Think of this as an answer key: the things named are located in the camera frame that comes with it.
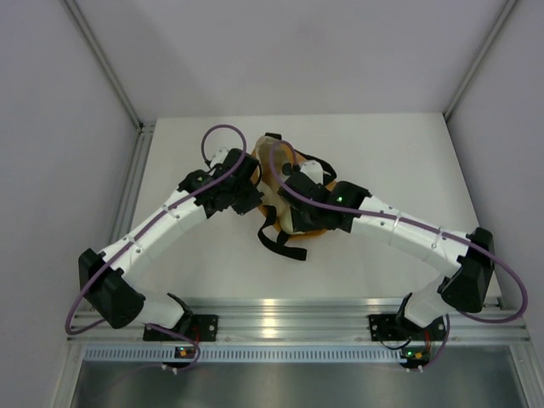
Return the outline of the tan canvas tote bag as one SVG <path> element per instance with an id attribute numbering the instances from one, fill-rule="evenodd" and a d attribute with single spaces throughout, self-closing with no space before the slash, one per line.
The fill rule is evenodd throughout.
<path id="1" fill-rule="evenodd" d="M 282 136 L 278 133 L 265 133 L 257 140 L 252 150 L 252 156 L 258 159 L 261 165 L 260 169 L 254 173 L 252 180 L 257 183 L 258 190 L 263 194 L 262 205 L 258 210 L 265 217 L 263 225 L 258 230 L 258 239 L 269 251 L 284 258 L 303 262 L 307 259 L 308 251 L 305 248 L 288 246 L 287 242 L 292 239 L 315 238 L 325 234 L 326 231 L 323 229 L 301 235 L 288 235 L 281 229 L 279 216 L 285 207 L 289 207 L 289 204 L 279 196 L 280 185 L 273 177 L 271 170 L 275 169 L 281 179 L 286 180 L 293 163 L 302 165 L 305 162 L 317 162 L 321 165 L 323 182 L 328 190 L 337 183 L 337 174 L 328 162 L 298 150 L 291 150 L 284 144 L 270 154 L 275 142 L 281 139 Z"/>

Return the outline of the green pump bottle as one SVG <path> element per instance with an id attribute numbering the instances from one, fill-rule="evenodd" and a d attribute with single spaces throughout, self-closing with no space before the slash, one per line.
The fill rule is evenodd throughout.
<path id="1" fill-rule="evenodd" d="M 301 224 L 301 214 L 293 207 L 285 207 L 280 216 L 280 227 L 288 235 L 301 235 L 303 228 Z"/>

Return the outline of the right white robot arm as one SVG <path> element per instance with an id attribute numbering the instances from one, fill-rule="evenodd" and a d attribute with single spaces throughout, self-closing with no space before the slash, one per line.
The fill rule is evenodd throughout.
<path id="1" fill-rule="evenodd" d="M 438 272 L 438 278 L 403 298 L 395 326 L 404 337 L 416 337 L 452 311 L 482 311 L 494 269 L 488 256 L 493 244 L 489 231 L 477 228 L 468 234 L 428 225 L 395 211 L 357 184 L 340 181 L 327 189 L 303 172 L 281 182 L 279 194 L 307 224 L 370 236 Z"/>

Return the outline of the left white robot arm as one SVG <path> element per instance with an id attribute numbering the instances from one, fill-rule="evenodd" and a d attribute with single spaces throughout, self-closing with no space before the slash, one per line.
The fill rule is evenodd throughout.
<path id="1" fill-rule="evenodd" d="M 144 273 L 179 237 L 215 213 L 232 208 L 243 215 L 258 207 L 258 159 L 239 149 L 222 149 L 210 171 L 196 170 L 144 222 L 99 252 L 78 259 L 84 298 L 110 327 L 130 323 L 161 326 L 171 338 L 187 337 L 192 312 L 172 293 L 156 294 L 141 284 Z"/>

